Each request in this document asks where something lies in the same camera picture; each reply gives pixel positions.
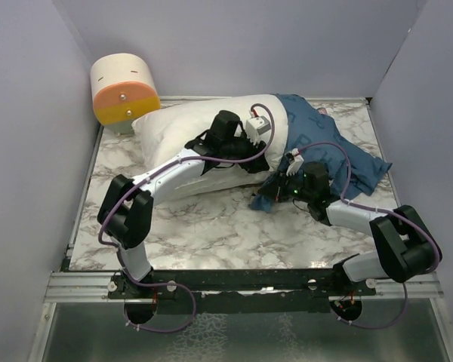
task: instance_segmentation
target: gray wall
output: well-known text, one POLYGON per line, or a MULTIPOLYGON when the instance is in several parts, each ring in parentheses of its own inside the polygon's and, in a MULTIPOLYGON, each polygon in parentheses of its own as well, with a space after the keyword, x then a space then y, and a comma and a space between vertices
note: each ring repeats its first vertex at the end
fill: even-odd
POLYGON ((97 122, 88 62, 48 0, 0 1, 0 362, 26 360, 97 122))
POLYGON ((310 97, 372 97, 424 2, 54 0, 92 60, 141 56, 162 96, 310 97))
POLYGON ((401 201, 444 252, 439 277, 453 317, 453 0, 430 0, 372 102, 401 201))

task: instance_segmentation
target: blue pillowcase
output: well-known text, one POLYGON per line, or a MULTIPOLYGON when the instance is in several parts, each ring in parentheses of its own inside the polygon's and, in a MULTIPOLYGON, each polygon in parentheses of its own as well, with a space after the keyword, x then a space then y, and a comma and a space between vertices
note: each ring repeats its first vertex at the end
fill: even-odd
MULTIPOLYGON (((361 192, 371 195, 391 164, 379 157, 374 157, 353 145, 341 136, 334 119, 320 114, 304 98, 296 95, 276 94, 285 108, 288 117, 288 137, 285 153, 314 142, 329 141, 338 144, 349 155, 352 165, 352 176, 346 198, 353 199, 361 192)), ((302 151, 305 162, 322 162, 332 179, 331 192, 340 195, 347 178, 346 160, 343 153, 336 147, 325 145, 316 146, 302 151)), ((286 171, 288 162, 283 159, 279 165, 280 171, 286 171)), ((262 195, 256 195, 250 208, 253 210, 270 211, 273 200, 262 195)))

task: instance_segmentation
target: beige cylinder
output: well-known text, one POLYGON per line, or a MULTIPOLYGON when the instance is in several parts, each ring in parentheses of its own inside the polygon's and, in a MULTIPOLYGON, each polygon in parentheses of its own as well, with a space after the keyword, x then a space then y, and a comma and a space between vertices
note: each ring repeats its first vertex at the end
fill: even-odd
POLYGON ((131 133, 134 119, 159 109, 149 67, 133 54, 111 54, 91 68, 92 104, 97 120, 118 133, 131 133))

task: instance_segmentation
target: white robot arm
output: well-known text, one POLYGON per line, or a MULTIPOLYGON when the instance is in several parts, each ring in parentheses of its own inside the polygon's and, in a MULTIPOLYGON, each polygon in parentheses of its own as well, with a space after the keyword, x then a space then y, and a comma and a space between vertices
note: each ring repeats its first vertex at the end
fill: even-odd
MULTIPOLYGON (((265 143, 258 142, 258 135, 270 130, 270 127, 265 127, 265 121, 265 118, 259 121, 258 117, 249 120, 245 127, 248 132, 245 132, 238 116, 221 111, 210 130, 187 143, 170 161, 132 179, 119 175, 111 182, 98 215, 101 224, 127 190, 137 188, 129 198, 134 200, 131 208, 121 205, 110 217, 106 228, 106 233, 118 241, 122 262, 134 279, 141 281, 152 271, 143 240, 150 229, 153 205, 161 204, 165 196, 178 186, 219 165, 218 157, 230 160, 248 158, 266 148, 265 143), (237 126, 242 128, 240 137, 234 135, 237 126)), ((264 157, 252 159, 241 166, 252 173, 268 170, 264 157)), ((284 197, 309 202, 309 211, 314 219, 370 235, 376 243, 377 251, 355 255, 335 266, 341 270, 343 282, 392 278, 402 283, 414 275, 423 274, 433 264, 433 248, 419 232, 385 213, 360 210, 330 195, 323 165, 306 164, 303 171, 310 179, 309 183, 299 183, 292 176, 283 174, 277 178, 281 181, 275 184, 275 189, 281 189, 284 197)), ((268 189, 260 189, 259 192, 269 195, 268 189)), ((402 206, 394 212, 428 233, 412 207, 402 206)))

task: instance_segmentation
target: marble floor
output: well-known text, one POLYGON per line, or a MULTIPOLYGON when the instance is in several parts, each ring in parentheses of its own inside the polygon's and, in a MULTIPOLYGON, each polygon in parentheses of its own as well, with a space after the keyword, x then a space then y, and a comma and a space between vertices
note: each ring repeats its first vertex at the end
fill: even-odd
MULTIPOLYGON (((173 106, 181 101, 164 102, 173 106)), ((366 105, 311 102, 325 107, 341 134, 372 155, 381 156, 366 105)), ((110 180, 119 173, 143 173, 140 141, 105 130, 90 180, 70 270, 117 269, 115 250, 97 241, 97 212, 110 180)), ((155 207, 145 247, 156 269, 215 268, 328 268, 353 255, 374 249, 372 238, 349 229, 315 222, 292 203, 277 204, 272 213, 253 211, 248 203, 252 187, 235 188, 168 201, 155 207)), ((395 207, 390 181, 385 177, 371 197, 356 201, 395 207)))

